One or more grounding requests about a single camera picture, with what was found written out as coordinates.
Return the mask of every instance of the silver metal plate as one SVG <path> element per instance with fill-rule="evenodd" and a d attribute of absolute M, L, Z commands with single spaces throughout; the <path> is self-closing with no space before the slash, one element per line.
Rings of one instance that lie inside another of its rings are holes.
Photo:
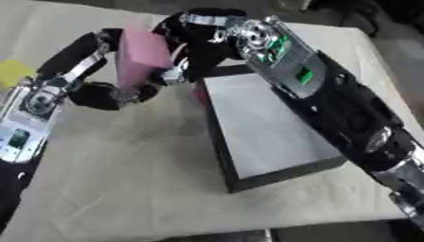
<path fill-rule="evenodd" d="M 27 163 L 43 146 L 61 111 L 58 105 L 48 118 L 24 111 L 22 103 L 30 92 L 27 86 L 13 88 L 0 109 L 0 160 Z"/>

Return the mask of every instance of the pink sponge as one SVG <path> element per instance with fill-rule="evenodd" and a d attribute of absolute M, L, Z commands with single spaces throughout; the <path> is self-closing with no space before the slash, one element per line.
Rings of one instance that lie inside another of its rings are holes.
<path fill-rule="evenodd" d="M 170 68 L 172 61 L 164 37 L 127 27 L 119 43 L 116 66 L 119 87 L 131 89 L 145 82 L 151 71 Z"/>

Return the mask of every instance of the yellow sticky note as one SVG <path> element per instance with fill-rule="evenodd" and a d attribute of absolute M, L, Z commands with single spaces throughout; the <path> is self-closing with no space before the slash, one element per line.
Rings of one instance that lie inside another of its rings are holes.
<path fill-rule="evenodd" d="M 24 76 L 33 76 L 35 71 L 17 60 L 0 61 L 0 85 L 8 89 L 16 85 Z"/>

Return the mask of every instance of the robotic hand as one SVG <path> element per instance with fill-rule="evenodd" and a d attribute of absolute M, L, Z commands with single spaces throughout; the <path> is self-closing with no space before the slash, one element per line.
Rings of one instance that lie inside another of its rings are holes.
<path fill-rule="evenodd" d="M 227 11 L 179 13 L 155 29 L 176 40 L 168 43 L 172 49 L 181 41 L 187 43 L 188 68 L 183 75 L 196 80 L 223 58 L 246 60 L 308 125 L 391 189 L 391 200 L 424 230 L 424 150 L 399 117 L 349 71 L 325 53 L 313 51 L 278 18 L 250 20 L 238 11 Z M 211 52 L 216 54 L 209 54 L 210 60 L 206 54 Z"/>

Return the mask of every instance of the white table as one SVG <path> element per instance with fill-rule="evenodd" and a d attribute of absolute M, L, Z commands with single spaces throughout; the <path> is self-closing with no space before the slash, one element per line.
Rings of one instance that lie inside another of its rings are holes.
<path fill-rule="evenodd" d="M 34 68 L 102 27 L 154 26 L 164 16 L 35 1 L 0 2 L 0 59 Z M 291 25 L 375 90 L 423 141 L 379 53 L 357 29 Z M 114 65 L 93 79 L 115 82 Z M 353 164 L 236 195 L 225 193 L 191 86 L 100 112 L 69 105 L 1 241 L 144 241 L 338 221 L 403 217 Z"/>

